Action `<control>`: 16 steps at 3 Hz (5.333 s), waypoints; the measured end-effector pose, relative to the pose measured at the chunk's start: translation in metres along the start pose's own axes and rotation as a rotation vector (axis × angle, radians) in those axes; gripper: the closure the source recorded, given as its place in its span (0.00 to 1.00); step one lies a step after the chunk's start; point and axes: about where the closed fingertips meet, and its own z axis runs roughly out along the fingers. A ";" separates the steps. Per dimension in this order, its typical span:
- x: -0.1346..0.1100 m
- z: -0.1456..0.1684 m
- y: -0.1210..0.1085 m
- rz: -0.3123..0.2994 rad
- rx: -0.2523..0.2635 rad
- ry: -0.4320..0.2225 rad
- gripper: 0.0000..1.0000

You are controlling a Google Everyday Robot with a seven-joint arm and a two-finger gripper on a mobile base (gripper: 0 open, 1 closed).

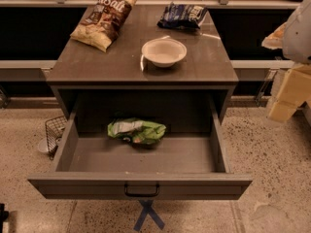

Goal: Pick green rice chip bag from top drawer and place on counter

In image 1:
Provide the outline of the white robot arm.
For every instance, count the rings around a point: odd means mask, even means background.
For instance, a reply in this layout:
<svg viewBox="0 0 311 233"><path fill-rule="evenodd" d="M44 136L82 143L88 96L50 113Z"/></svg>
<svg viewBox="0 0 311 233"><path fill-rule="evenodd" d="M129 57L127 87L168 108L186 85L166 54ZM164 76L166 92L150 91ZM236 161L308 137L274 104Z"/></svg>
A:
<svg viewBox="0 0 311 233"><path fill-rule="evenodd" d="M311 0L303 0L288 20L264 38L264 48L281 49L294 65L272 86L267 117L286 122L304 102L311 101Z"/></svg>

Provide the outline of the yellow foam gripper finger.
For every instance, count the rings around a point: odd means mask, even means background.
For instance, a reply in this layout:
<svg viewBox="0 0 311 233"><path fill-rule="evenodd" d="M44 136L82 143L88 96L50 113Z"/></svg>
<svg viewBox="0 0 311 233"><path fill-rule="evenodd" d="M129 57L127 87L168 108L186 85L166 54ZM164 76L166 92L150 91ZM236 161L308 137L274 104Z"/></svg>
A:
<svg viewBox="0 0 311 233"><path fill-rule="evenodd" d="M311 106L311 65L294 64L289 70L278 70L267 104L267 117L286 122L303 103Z"/></svg>
<svg viewBox="0 0 311 233"><path fill-rule="evenodd" d="M282 49L286 26L287 24L285 22L281 24L271 34L263 39L261 45L270 50Z"/></svg>

